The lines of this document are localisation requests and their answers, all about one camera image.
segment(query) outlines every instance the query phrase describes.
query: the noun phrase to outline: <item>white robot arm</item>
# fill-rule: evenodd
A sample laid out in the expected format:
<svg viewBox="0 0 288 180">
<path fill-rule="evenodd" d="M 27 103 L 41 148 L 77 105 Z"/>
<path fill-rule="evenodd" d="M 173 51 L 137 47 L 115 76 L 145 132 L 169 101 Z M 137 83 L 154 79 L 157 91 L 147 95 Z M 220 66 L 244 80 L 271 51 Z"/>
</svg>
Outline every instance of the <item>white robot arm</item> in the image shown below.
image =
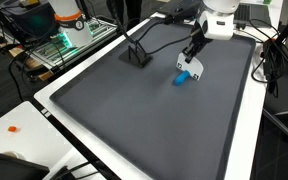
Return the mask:
<svg viewBox="0 0 288 180">
<path fill-rule="evenodd" d="M 203 47 L 214 40 L 229 40 L 233 36 L 234 12 L 240 0 L 203 0 L 199 6 L 196 21 L 192 29 L 195 35 L 188 47 L 179 54 L 177 68 L 183 71 L 175 84 L 180 85 L 191 76 L 199 80 L 204 70 L 195 56 Z"/>
</svg>

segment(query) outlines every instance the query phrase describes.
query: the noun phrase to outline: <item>floor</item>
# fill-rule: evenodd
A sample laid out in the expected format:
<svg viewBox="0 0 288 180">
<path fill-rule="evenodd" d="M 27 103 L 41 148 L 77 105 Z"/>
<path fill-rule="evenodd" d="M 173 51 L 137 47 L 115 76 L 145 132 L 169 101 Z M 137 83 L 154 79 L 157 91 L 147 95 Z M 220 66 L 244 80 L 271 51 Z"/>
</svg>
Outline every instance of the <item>floor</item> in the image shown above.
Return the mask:
<svg viewBox="0 0 288 180">
<path fill-rule="evenodd" d="M 94 4 L 97 15 L 110 16 L 105 1 L 91 0 L 91 2 Z M 160 5 L 162 3 L 156 0 L 143 0 L 142 17 L 148 17 Z M 287 18 L 288 0 L 284 0 L 281 15 L 283 24 L 287 23 Z M 11 59 L 8 56 L 0 54 L 0 116 L 20 104 L 15 86 L 7 71 L 10 61 Z M 13 67 L 13 72 L 19 81 L 25 100 L 32 100 L 34 93 L 48 84 L 48 82 L 34 83 L 30 84 L 30 88 L 28 88 L 21 81 L 21 75 L 15 67 Z M 283 122 L 288 126 L 288 117 L 281 118 L 284 119 Z M 261 122 L 251 179 L 288 180 L 288 142 L 282 133 L 265 118 L 262 118 Z"/>
</svg>

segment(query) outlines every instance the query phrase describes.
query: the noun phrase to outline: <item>gray mat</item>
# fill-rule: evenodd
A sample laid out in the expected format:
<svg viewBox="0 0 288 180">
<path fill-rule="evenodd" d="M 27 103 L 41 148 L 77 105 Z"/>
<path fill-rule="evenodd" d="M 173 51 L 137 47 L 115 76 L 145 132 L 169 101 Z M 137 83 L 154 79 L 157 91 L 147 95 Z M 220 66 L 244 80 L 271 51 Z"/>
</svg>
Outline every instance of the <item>gray mat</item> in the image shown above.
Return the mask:
<svg viewBox="0 0 288 180">
<path fill-rule="evenodd" d="M 159 25 L 142 44 L 152 51 L 190 29 Z M 200 81 L 176 87 L 177 56 L 189 41 L 154 54 L 144 69 L 118 59 L 124 41 L 51 99 L 153 179 L 223 179 L 255 41 L 213 41 L 198 55 Z"/>
</svg>

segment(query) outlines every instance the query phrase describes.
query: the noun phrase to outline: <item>small orange object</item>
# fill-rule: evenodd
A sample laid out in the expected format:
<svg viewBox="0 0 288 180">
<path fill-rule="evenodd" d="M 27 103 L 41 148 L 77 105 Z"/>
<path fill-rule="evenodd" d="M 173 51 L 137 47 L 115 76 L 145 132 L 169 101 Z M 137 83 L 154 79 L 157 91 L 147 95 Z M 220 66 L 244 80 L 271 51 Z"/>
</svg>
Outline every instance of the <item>small orange object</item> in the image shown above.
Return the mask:
<svg viewBox="0 0 288 180">
<path fill-rule="evenodd" d="M 10 127 L 8 127 L 8 131 L 10 131 L 10 132 L 15 132 L 16 131 L 16 127 L 15 126 L 10 126 Z"/>
</svg>

